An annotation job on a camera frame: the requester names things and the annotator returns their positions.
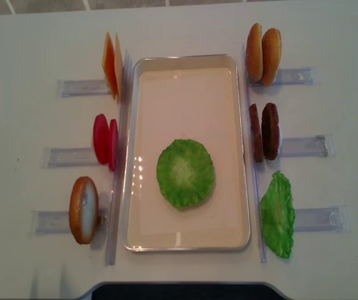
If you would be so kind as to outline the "green lettuce leaf moved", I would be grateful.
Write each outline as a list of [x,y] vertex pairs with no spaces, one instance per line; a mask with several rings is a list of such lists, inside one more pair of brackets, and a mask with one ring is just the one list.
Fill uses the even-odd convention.
[[176,139],[165,148],[156,173],[162,196],[175,208],[198,205],[209,197],[214,185],[211,155],[193,139]]

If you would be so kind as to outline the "red tomato slice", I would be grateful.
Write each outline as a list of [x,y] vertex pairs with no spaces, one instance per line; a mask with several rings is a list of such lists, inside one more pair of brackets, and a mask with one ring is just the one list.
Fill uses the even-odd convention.
[[97,160],[100,164],[108,163],[107,136],[109,127],[105,115],[99,114],[94,120],[92,140]]
[[114,172],[116,169],[116,151],[119,141],[119,133],[116,119],[112,119],[109,125],[108,141],[107,141],[107,153],[109,170]]

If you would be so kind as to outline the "inner brown meat patty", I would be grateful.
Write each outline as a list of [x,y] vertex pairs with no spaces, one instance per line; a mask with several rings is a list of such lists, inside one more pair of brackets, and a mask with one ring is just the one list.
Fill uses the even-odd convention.
[[251,130],[253,137],[253,146],[254,146],[254,159],[257,163],[263,162],[264,152],[262,145],[262,134],[261,127],[259,124],[259,115],[257,112],[256,104],[251,104],[249,107],[249,114],[251,120]]

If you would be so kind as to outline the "brown meat patty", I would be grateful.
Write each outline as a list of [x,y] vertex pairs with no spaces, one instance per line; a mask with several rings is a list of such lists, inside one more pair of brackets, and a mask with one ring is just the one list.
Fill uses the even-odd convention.
[[274,103],[267,103],[263,109],[261,131],[264,156],[268,160],[275,160],[279,151],[280,130],[279,116]]
[[249,114],[251,120],[251,130],[253,137],[253,146],[254,146],[254,159],[257,163],[263,162],[264,152],[262,145],[262,134],[261,127],[259,124],[259,115],[257,112],[256,104],[251,104],[249,107]]

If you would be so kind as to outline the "pale yellow cheese slice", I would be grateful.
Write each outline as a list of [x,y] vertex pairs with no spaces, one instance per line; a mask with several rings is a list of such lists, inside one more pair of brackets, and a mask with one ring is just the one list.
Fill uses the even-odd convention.
[[117,90],[119,100],[122,101],[123,95],[123,76],[124,76],[124,64],[122,59],[122,52],[119,42],[119,36],[115,35],[115,52],[114,52],[114,68],[116,73]]

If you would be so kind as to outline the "orange cheese slice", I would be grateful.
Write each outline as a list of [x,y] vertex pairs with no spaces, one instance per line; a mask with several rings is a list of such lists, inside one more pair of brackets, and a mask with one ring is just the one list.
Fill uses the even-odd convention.
[[112,98],[117,96],[117,79],[114,66],[114,47],[109,32],[106,33],[104,41],[104,52],[102,56],[102,68],[111,91]]

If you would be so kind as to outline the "clear holder under cheese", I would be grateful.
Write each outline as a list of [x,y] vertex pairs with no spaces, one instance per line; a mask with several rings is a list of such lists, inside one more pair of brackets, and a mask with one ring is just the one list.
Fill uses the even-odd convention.
[[104,79],[59,80],[58,90],[62,98],[76,96],[109,95],[111,90]]

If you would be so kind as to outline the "clear holder under lettuce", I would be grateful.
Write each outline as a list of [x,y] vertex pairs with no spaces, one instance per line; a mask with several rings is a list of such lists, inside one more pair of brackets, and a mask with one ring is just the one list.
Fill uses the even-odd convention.
[[350,231],[346,205],[313,209],[296,209],[295,232]]

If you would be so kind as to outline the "white rectangular tray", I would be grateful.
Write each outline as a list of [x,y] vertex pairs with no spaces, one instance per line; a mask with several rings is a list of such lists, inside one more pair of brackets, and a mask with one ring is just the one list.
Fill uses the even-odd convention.
[[[134,67],[120,235],[130,251],[236,250],[249,241],[239,80],[226,54],[140,60]],[[200,142],[212,191],[176,207],[160,192],[157,161],[175,140]]]

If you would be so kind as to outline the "bun slice in holder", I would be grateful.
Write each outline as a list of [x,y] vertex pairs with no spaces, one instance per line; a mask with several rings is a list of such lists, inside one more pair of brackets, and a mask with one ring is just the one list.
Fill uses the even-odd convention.
[[90,244],[97,227],[99,196],[94,181],[79,177],[72,188],[69,227],[78,244]]

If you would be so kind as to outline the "inner sesame bun top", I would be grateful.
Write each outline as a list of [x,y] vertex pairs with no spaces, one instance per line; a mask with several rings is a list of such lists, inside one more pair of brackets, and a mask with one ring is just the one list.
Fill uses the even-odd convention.
[[248,34],[246,44],[246,69],[253,81],[259,81],[263,73],[262,26],[255,23]]

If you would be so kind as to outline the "clear holder under bun slice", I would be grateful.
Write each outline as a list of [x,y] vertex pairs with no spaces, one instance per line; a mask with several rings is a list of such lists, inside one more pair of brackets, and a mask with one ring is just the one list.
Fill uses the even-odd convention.
[[68,211],[31,211],[31,213],[31,234],[71,234]]

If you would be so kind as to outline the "left long clear acrylic rail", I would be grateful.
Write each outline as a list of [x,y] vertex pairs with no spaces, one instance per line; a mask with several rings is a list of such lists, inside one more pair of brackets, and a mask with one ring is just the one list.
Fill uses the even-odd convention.
[[132,59],[125,52],[124,60],[124,77],[123,93],[121,108],[119,114],[119,140],[117,145],[117,167],[114,172],[112,198],[109,204],[108,233],[106,240],[106,257],[107,266],[114,265],[116,262],[116,249],[119,235],[119,213],[122,194],[124,190],[124,173],[126,169],[127,158],[127,136],[129,127],[129,114],[131,109],[131,79],[132,79]]

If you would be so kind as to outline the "long clear acrylic rail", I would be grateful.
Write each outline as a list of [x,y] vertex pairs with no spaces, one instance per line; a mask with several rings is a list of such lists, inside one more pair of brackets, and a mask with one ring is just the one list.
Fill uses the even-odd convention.
[[256,211],[256,224],[257,224],[257,235],[258,235],[258,247],[261,263],[267,262],[266,254],[266,245],[262,236],[262,219],[261,219],[261,210],[260,210],[260,188],[259,188],[259,178],[257,171],[257,163],[254,159],[254,140],[253,133],[251,128],[251,115],[249,112],[249,107],[251,106],[250,92],[249,92],[249,78],[246,69],[246,45],[242,44],[242,72],[243,72],[243,86],[244,86],[244,96],[246,102],[246,118],[248,123],[249,131],[249,147],[251,152],[251,172],[252,172],[252,184],[254,191],[254,202],[255,202],[255,211]]
[[125,52],[124,60],[124,77],[123,93],[121,108],[119,114],[119,140],[117,145],[117,167],[114,172],[112,198],[109,204],[108,233],[106,240],[106,257],[107,266],[114,265],[116,262],[116,249],[119,235],[119,213],[122,194],[124,190],[124,173],[126,169],[127,158],[127,136],[129,127],[129,114],[131,109],[131,79],[132,79],[132,59]]

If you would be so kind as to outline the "right long clear acrylic rail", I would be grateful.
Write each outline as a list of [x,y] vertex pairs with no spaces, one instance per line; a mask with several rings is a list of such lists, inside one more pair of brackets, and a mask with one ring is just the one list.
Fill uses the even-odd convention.
[[254,191],[254,202],[255,202],[255,211],[256,211],[256,224],[257,224],[257,235],[258,235],[258,247],[261,263],[267,262],[266,254],[266,245],[262,236],[262,219],[261,219],[261,210],[260,210],[260,188],[259,188],[259,178],[257,171],[257,163],[254,159],[254,140],[253,133],[251,128],[251,115],[249,112],[249,107],[251,106],[250,92],[249,92],[249,78],[246,69],[246,45],[242,44],[242,72],[243,72],[243,86],[244,86],[244,96],[246,102],[246,118],[248,123],[249,131],[249,147],[251,152],[251,172],[252,172],[252,184]]

